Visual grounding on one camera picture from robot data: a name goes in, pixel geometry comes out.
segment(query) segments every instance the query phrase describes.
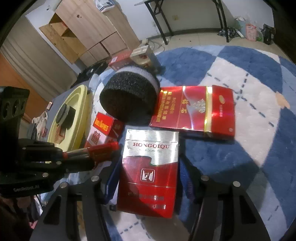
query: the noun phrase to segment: tiled floor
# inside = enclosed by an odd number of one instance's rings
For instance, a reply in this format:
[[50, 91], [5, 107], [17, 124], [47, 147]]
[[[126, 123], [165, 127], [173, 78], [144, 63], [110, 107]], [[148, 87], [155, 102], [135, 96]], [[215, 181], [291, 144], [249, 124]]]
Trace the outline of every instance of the tiled floor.
[[157, 49], [158, 45], [155, 44], [155, 51], [154, 51], [155, 53], [162, 52], [163, 48], [166, 51], [174, 48], [189, 47], [189, 46], [196, 46], [196, 45], [236, 45], [236, 46], [268, 51], [268, 52], [277, 54], [279, 56], [282, 56], [286, 59], [289, 59], [288, 56], [274, 43], [271, 45], [267, 45], [262, 42], [252, 42], [247, 39], [242, 39], [240, 37], [235, 37], [231, 39], [229, 43], [226, 43], [226, 38], [218, 36], [217, 33], [176, 35], [176, 36], [172, 36], [168, 45], [165, 45], [163, 43], [162, 38], [153, 39], [153, 41], [160, 43], [162, 45], [162, 47]]

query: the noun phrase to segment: blanket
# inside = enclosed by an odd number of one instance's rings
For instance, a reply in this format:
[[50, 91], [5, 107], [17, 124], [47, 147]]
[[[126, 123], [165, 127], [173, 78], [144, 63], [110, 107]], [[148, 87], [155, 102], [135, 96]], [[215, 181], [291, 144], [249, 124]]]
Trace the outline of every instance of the blanket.
[[[165, 66], [165, 72], [157, 76], [161, 87], [220, 85], [233, 90], [234, 143], [186, 139], [185, 155], [202, 174], [217, 182], [239, 181], [271, 240], [280, 240], [296, 217], [296, 66], [275, 54], [238, 46], [183, 47], [157, 58]], [[90, 123], [98, 111], [105, 113], [99, 94], [113, 74], [107, 70], [91, 80], [94, 101]], [[126, 126], [121, 143], [129, 128], [143, 127]], [[83, 182], [94, 172], [99, 171], [71, 174], [60, 182]], [[188, 239], [198, 212], [199, 207], [181, 193], [172, 219], [107, 209], [104, 217], [112, 240], [180, 241]], [[214, 240], [219, 240], [219, 228], [217, 223]]]

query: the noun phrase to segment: cardboard box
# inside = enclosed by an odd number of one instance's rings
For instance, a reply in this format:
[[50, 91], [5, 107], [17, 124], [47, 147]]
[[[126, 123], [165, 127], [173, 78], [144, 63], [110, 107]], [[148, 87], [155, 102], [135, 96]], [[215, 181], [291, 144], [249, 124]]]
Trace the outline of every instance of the cardboard box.
[[158, 73], [161, 68], [158, 59], [156, 58], [149, 45], [134, 49], [131, 53], [131, 59], [139, 66], [146, 68], [154, 73]]
[[179, 129], [192, 136], [233, 139], [232, 89], [217, 85], [161, 88], [150, 126]]
[[117, 141], [123, 127], [124, 124], [121, 121], [98, 112], [84, 147]]
[[117, 71], [126, 65], [133, 64], [134, 61], [130, 58], [131, 53], [131, 50], [120, 52], [111, 60], [111, 62], [109, 63], [109, 67]]
[[126, 132], [117, 209], [144, 216], [171, 218], [177, 186], [176, 131]]

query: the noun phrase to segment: yellow tray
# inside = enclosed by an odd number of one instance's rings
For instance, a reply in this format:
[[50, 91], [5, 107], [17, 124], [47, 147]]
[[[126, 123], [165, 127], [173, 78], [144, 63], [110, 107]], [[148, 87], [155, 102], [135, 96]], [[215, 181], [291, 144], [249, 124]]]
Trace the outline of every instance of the yellow tray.
[[59, 113], [58, 111], [50, 127], [47, 141], [54, 143], [55, 147], [61, 148], [63, 151], [75, 150], [80, 146], [89, 111], [87, 87], [85, 85], [78, 86], [72, 91], [63, 104], [69, 105], [76, 110], [73, 124], [69, 130], [66, 130], [65, 139], [60, 144], [55, 143], [54, 137], [57, 131], [56, 118]]

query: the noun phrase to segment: orange door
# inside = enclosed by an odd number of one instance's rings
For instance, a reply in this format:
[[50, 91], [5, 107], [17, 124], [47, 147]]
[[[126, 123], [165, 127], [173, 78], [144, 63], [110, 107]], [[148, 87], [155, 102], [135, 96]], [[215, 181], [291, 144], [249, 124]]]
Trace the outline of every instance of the orange door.
[[0, 86], [13, 86], [29, 89], [30, 95], [27, 101], [24, 119], [31, 122], [45, 111], [47, 102], [14, 70], [6, 58], [0, 53]]

